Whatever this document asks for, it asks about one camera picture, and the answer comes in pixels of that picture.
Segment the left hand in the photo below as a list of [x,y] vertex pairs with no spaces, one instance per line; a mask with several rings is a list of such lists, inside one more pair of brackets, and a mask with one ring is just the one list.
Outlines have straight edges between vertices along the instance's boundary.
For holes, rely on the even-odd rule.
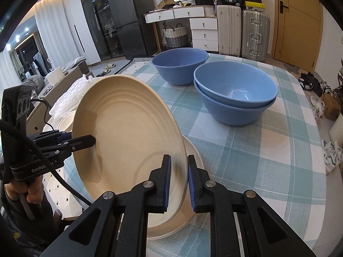
[[27,186],[27,184],[18,182],[13,179],[10,183],[5,184],[5,191],[12,201],[19,199],[19,194],[27,193],[26,200],[29,203],[40,204],[44,197],[44,185],[42,183],[42,176],[36,177],[34,181]]

